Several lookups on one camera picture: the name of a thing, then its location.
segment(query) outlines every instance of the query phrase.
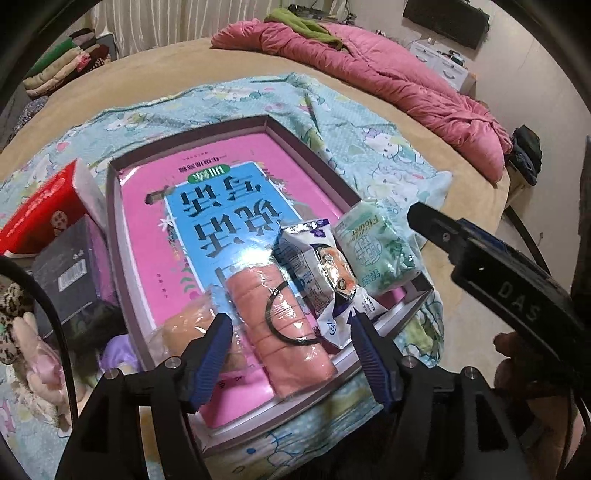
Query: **plastic bag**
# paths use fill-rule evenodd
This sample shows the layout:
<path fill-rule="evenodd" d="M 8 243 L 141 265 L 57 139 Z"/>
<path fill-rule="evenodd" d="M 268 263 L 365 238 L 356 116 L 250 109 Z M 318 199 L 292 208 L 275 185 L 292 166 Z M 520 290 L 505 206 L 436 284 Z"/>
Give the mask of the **plastic bag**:
<path fill-rule="evenodd" d="M 297 277 L 320 334 L 337 348 L 350 342 L 349 313 L 359 310 L 373 320 L 386 312 L 357 285 L 327 219 L 282 226 L 277 256 Z"/>
<path fill-rule="evenodd" d="M 335 238 L 359 284 L 372 297 L 400 287 L 420 273 L 410 245 L 374 200 L 362 200 L 343 215 L 335 227 Z"/>
<path fill-rule="evenodd" d="M 244 268 L 226 288 L 280 397 L 334 376 L 335 366 L 276 264 Z"/>
<path fill-rule="evenodd" d="M 231 319 L 233 338 L 222 367 L 220 379 L 245 375 L 249 369 L 260 367 L 252 362 L 251 347 L 241 337 L 241 322 L 228 301 L 223 288 L 209 287 L 200 297 L 191 301 L 176 315 L 170 317 L 152 335 L 148 349 L 156 363 L 169 356 L 180 356 L 191 340 L 202 338 L 218 313 Z"/>

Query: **leopard print plush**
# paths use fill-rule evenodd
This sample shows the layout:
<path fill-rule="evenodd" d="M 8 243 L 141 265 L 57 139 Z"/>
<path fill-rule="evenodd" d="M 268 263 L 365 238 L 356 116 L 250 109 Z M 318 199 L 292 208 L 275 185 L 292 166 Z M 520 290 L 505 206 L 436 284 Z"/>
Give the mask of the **leopard print plush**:
<path fill-rule="evenodd" d="M 33 300 L 24 290 L 12 283 L 0 299 L 0 362 L 12 365 L 21 351 L 12 338 L 12 320 L 33 311 Z"/>
<path fill-rule="evenodd" d="M 0 299 L 0 312 L 9 317 L 22 317 L 33 311 L 33 299 L 19 284 L 11 283 Z"/>

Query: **stack of clothes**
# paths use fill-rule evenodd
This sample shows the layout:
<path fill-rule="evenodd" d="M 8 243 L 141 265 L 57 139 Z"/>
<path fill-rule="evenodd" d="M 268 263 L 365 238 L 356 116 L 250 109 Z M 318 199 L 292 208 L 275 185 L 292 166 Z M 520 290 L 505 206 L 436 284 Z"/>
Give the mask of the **stack of clothes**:
<path fill-rule="evenodd" d="M 540 138 L 525 125 L 517 128 L 511 137 L 513 150 L 505 156 L 505 163 L 511 163 L 525 181 L 534 186 L 542 169 Z"/>
<path fill-rule="evenodd" d="M 93 29 L 83 28 L 43 55 L 23 84 L 29 97 L 36 99 L 110 61 L 109 47 L 96 42 Z"/>

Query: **beige bedspread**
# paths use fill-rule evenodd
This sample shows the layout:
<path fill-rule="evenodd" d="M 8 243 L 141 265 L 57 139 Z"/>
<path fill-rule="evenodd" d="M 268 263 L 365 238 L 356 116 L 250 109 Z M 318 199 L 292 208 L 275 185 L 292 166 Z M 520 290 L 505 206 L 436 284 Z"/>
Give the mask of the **beige bedspread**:
<path fill-rule="evenodd" d="M 6 178 L 47 143 L 105 108 L 156 99 L 204 83 L 299 72 L 316 77 L 398 125 L 431 165 L 453 173 L 442 211 L 453 218 L 468 218 L 489 232 L 496 231 L 509 189 L 506 171 L 493 187 L 454 149 L 396 107 L 310 67 L 261 53 L 213 50 L 209 46 L 209 39 L 202 38 L 138 53 L 58 90 L 0 154 L 0 177 Z M 447 255 L 432 244 L 424 247 L 423 256 L 448 315 L 461 298 L 460 290 L 450 280 L 452 266 Z"/>

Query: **light blue blanket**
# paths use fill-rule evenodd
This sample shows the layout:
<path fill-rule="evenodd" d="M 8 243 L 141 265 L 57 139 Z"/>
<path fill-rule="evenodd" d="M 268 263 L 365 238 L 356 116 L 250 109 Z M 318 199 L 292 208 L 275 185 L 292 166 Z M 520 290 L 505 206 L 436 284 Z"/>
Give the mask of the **light blue blanket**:
<path fill-rule="evenodd" d="M 201 85 L 127 108 L 108 109 L 45 146 L 0 187 L 0 226 L 41 182 L 74 158 L 85 161 L 104 190 L 106 167 L 146 143 L 202 125 L 268 113 L 302 139 L 361 197 L 384 200 L 390 220 L 420 260 L 421 239 L 408 227 L 411 204 L 439 208 L 452 175 L 437 172 L 396 125 L 300 74 Z M 404 353 L 429 366 L 443 349 L 443 307 L 435 291 L 397 337 Z M 53 478 L 66 438 L 14 404 L 0 369 L 0 430 L 34 480 Z M 363 374 L 324 401 L 247 445 L 207 460 L 214 478 L 258 479 L 286 473 L 333 447 L 381 409 Z M 152 477 L 161 478 L 150 464 Z"/>

